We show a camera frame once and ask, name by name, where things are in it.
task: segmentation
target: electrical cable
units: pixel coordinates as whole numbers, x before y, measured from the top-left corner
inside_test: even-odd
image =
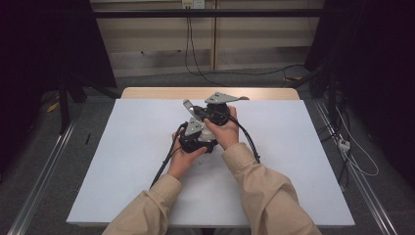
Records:
[[[260,156],[259,156],[258,152],[256,151],[256,147],[255,147],[254,141],[251,138],[250,134],[247,132],[247,130],[234,117],[232,117],[230,115],[226,115],[226,114],[223,114],[223,115],[226,116],[229,120],[231,120],[232,122],[234,122],[236,125],[238,125],[242,129],[242,131],[244,132],[245,136],[247,137],[247,140],[248,140],[248,143],[251,146],[251,149],[253,150],[253,154],[254,154],[254,157],[256,159],[256,162],[260,164],[260,160],[259,160],[260,159]]]
[[[193,72],[189,69],[189,65],[187,63],[187,54],[189,51],[189,39],[192,45],[192,52],[193,52],[193,59],[195,61],[196,64],[196,68],[198,69],[198,72]],[[290,65],[290,66],[286,66],[282,69],[278,69],[278,70],[273,70],[273,71],[266,71],[266,72],[235,72],[235,71],[209,71],[209,72],[202,72],[199,68],[199,64],[198,64],[198,60],[196,59],[196,54],[195,54],[195,45],[193,42],[193,28],[192,28],[192,20],[190,18],[187,18],[187,43],[186,43],[186,52],[185,52],[185,65],[186,65],[186,70],[188,71],[188,73],[193,74],[193,75],[200,75],[204,78],[204,80],[206,80],[207,82],[213,83],[215,85],[219,85],[219,86],[223,86],[223,87],[228,87],[224,84],[212,81],[210,79],[208,79],[206,77],[206,75],[208,74],[238,74],[238,75],[267,75],[267,74],[272,74],[272,73],[276,73],[279,71],[282,71],[284,73],[284,82],[281,85],[281,87],[284,86],[285,82],[286,82],[286,75],[285,75],[285,70],[289,69],[289,68],[293,68],[293,67],[304,67],[304,65],[300,65],[300,64],[295,64],[295,65]]]
[[[173,148],[174,148],[174,144],[176,143],[176,139],[177,139],[177,137],[179,136],[180,129],[181,129],[181,128],[184,128],[184,127],[186,126],[186,124],[187,124],[187,122],[184,122],[183,124],[181,124],[181,125],[177,128],[176,133],[174,134],[174,137],[173,137],[173,142],[171,143],[170,150],[168,151],[168,154],[167,154],[167,156],[165,157],[165,160],[162,162],[162,165],[161,165],[161,167],[160,167],[160,169],[159,169],[158,173],[156,174],[156,177],[155,177],[155,179],[153,180],[153,183],[152,183],[152,185],[150,186],[150,188],[152,188],[152,187],[153,187],[153,185],[155,185],[155,183],[159,180],[159,178],[160,178],[160,176],[161,176],[162,172],[163,172],[163,171],[164,171],[164,169],[165,169],[165,166],[168,164],[168,161],[170,161],[170,159],[171,159],[171,157],[173,156],[173,154],[174,154],[177,150],[179,150],[179,149],[180,149],[180,148],[177,148],[176,150],[172,151],[172,150],[173,150]]]
[[[188,50],[189,50],[189,38],[190,38],[190,40],[191,40],[191,43],[192,43],[192,52],[193,52],[193,58],[194,58],[194,61],[195,61],[195,64],[196,64],[196,68],[198,69],[198,72],[199,73],[195,73],[195,72],[192,72],[192,71],[190,71],[189,70],[189,66],[187,65],[187,53],[188,53]],[[194,45],[194,43],[193,43],[193,29],[192,29],[192,20],[190,19],[190,18],[187,18],[187,43],[186,43],[186,54],[185,54],[185,64],[186,64],[186,69],[187,69],[187,71],[190,73],[190,74],[193,74],[193,75],[200,75],[201,77],[203,77],[204,78],[204,80],[205,81],[207,81],[207,82],[210,82],[210,83],[212,83],[212,84],[215,84],[215,85],[218,85],[218,86],[222,86],[222,87],[228,87],[228,86],[226,86],[226,85],[224,85],[224,84],[221,84],[221,83],[218,83],[218,82],[214,82],[214,81],[212,81],[212,80],[209,80],[202,72],[201,72],[201,69],[199,68],[199,65],[198,65],[198,61],[196,60],[196,54],[195,54],[195,45]]]
[[[340,113],[339,109],[336,107],[337,112],[339,113],[339,117],[342,120],[342,123],[344,126],[346,126],[345,120],[342,117],[342,114]],[[343,150],[343,152],[345,153],[345,157],[350,161],[350,164],[353,165],[354,167],[356,167],[361,173],[366,174],[368,176],[376,176],[379,173],[379,168],[376,165],[375,161],[372,159],[372,157],[370,157],[370,155],[357,143],[357,141],[353,138],[353,136],[351,135],[350,131],[348,130],[348,128],[346,127],[346,132],[348,133],[350,139],[363,151],[363,153],[369,158],[369,160],[373,163],[373,165],[376,168],[376,173],[368,173],[366,171],[364,171],[363,169],[361,169],[357,163],[355,161],[351,160],[351,157],[353,157],[352,154],[350,154],[350,157],[347,155],[346,151]]]

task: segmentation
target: table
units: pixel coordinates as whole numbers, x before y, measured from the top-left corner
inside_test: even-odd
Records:
[[[177,99],[188,98],[202,105],[202,100],[194,99],[204,100],[215,91],[251,98],[232,103],[240,123],[253,138],[262,162],[292,179],[300,204],[318,226],[354,224],[296,90],[200,87],[125,89],[115,102],[67,222],[107,225],[148,189],[168,151],[171,132],[179,121],[190,117]],[[235,200],[239,198],[238,186],[220,158],[221,151],[216,147],[211,155],[199,157],[182,178],[185,187],[171,210],[170,226],[249,226],[239,200]]]

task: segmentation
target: metal rail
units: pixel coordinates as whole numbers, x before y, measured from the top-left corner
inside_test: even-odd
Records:
[[[58,140],[55,144],[55,147],[52,153],[49,156],[48,161],[45,166],[43,166],[42,172],[37,178],[34,186],[32,187],[29,195],[24,201],[23,207],[18,213],[18,216],[15,218],[15,221],[12,224],[7,235],[24,235],[31,219],[33,218],[36,209],[42,200],[43,194],[46,191],[46,187],[53,175],[53,172],[56,168],[56,165],[59,162],[61,155],[64,152],[66,145],[69,142],[70,136],[74,129],[76,120],[78,119],[81,111],[75,113],[71,123],[69,124],[67,130],[59,135]]]
[[[177,10],[95,10],[43,11],[41,16],[114,18],[318,18],[338,16],[348,9],[177,9]]]
[[[324,123],[327,125],[327,128],[330,134],[333,136],[333,140],[337,146],[337,137],[334,135],[335,131],[333,127],[330,125],[328,115],[328,110],[324,104],[319,104],[318,101],[314,101],[315,106],[320,113],[321,118],[323,119]],[[342,152],[342,158],[344,161],[346,160],[346,154]],[[357,162],[354,159],[353,155],[350,156],[350,159],[354,161],[356,165]],[[376,193],[373,191],[372,187],[370,186],[369,182],[366,179],[366,176],[357,170],[350,161],[347,162],[347,167],[350,169],[350,174],[353,177],[354,181],[356,182],[357,188],[360,191],[364,201],[366,202],[370,212],[372,213],[373,217],[375,218],[376,222],[378,223],[379,228],[384,235],[397,235],[397,231],[392,224],[392,220],[389,217],[387,211],[385,210],[384,206],[382,205],[381,201],[379,200]]]

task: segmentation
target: beige jacket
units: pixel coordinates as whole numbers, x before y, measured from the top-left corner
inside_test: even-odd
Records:
[[[257,164],[245,144],[230,147],[222,158],[238,182],[242,208],[253,234],[321,234],[300,206],[290,179]],[[149,191],[138,195],[104,234],[164,234],[167,215],[181,188],[174,177],[163,175]]]

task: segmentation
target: black cable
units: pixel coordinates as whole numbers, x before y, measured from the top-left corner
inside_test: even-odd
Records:
[[[260,156],[259,156],[258,152],[256,151],[256,147],[255,147],[254,141],[251,138],[250,134],[247,132],[247,130],[234,117],[232,117],[232,116],[227,116],[227,117],[228,117],[229,120],[231,120],[232,122],[234,122],[236,125],[238,125],[242,129],[242,131],[244,132],[245,136],[247,137],[247,140],[248,140],[248,142],[249,142],[249,144],[251,146],[251,149],[253,150],[253,154],[254,154],[254,157],[256,159],[256,162],[260,164],[260,160],[259,160],[260,159]]]
[[[161,167],[160,167],[160,169],[159,169],[159,172],[157,172],[156,177],[155,177],[155,179],[153,180],[153,183],[152,183],[152,185],[150,186],[150,188],[152,188],[152,187],[153,187],[153,185],[155,185],[155,183],[159,180],[159,178],[160,178],[160,176],[161,176],[162,172],[163,172],[163,171],[164,171],[164,169],[165,169],[165,166],[168,164],[168,161],[170,161],[171,156],[173,156],[173,154],[174,154],[177,150],[179,150],[179,149],[180,149],[180,148],[178,148],[178,149],[176,149],[176,150],[172,151],[172,150],[173,150],[173,147],[174,147],[174,144],[176,143],[176,139],[177,139],[177,137],[179,136],[180,129],[181,129],[181,128],[183,128],[183,127],[185,127],[185,126],[186,126],[186,124],[187,124],[187,122],[184,122],[183,124],[181,124],[181,125],[177,128],[176,133],[174,134],[174,137],[173,137],[173,143],[171,143],[170,150],[168,151],[168,154],[167,154],[167,156],[165,157],[165,160],[162,162],[162,165],[161,165]]]
[[[192,52],[193,52],[193,59],[195,61],[196,64],[196,68],[198,69],[198,72],[193,72],[189,69],[189,65],[187,64],[187,54],[189,51],[189,39],[191,41],[192,44]],[[199,68],[199,64],[198,64],[198,60],[196,59],[196,54],[195,54],[195,45],[193,43],[193,29],[192,29],[192,20],[190,18],[187,19],[187,43],[186,43],[186,52],[185,52],[185,65],[186,65],[186,70],[193,75],[200,75],[204,78],[204,80],[206,80],[207,82],[213,83],[215,85],[219,85],[219,86],[223,86],[223,87],[228,87],[224,84],[218,83],[218,82],[214,82],[212,80],[209,80],[206,75],[208,74],[237,74],[237,75],[267,75],[267,74],[272,74],[272,73],[276,73],[279,71],[282,71],[284,73],[284,82],[281,85],[281,87],[283,87],[285,85],[286,79],[287,77],[285,76],[285,70],[289,69],[289,68],[293,68],[293,67],[304,67],[304,65],[290,65],[290,66],[286,66],[282,69],[278,69],[278,70],[273,70],[273,71],[266,71],[266,72],[258,72],[258,73],[254,73],[254,72],[235,72],[235,71],[209,71],[209,72],[202,72]]]
[[[194,72],[190,71],[190,70],[189,70],[189,67],[188,67],[188,65],[187,65],[187,52],[188,52],[188,50],[189,50],[189,34],[190,34],[190,40],[191,40],[191,43],[192,43],[193,59],[194,59],[194,61],[195,61],[196,68],[198,69],[198,72],[199,72],[199,73],[194,73]],[[190,74],[193,74],[193,75],[200,75],[201,77],[203,77],[203,78],[204,78],[204,80],[205,80],[205,81],[210,82],[210,83],[212,83],[212,84],[215,84],[215,85],[218,85],[218,86],[222,86],[222,87],[228,87],[228,86],[223,85],[223,84],[221,84],[221,83],[218,83],[218,82],[214,82],[214,81],[212,81],[212,80],[209,80],[209,79],[208,79],[208,78],[207,78],[207,77],[206,77],[206,76],[205,76],[205,75],[201,72],[201,70],[199,69],[198,60],[196,59],[196,54],[195,54],[195,45],[194,45],[194,43],[193,43],[193,29],[192,29],[192,20],[191,20],[190,18],[187,18],[187,43],[186,43],[185,64],[186,64],[186,69],[187,69],[187,71],[188,71]]]

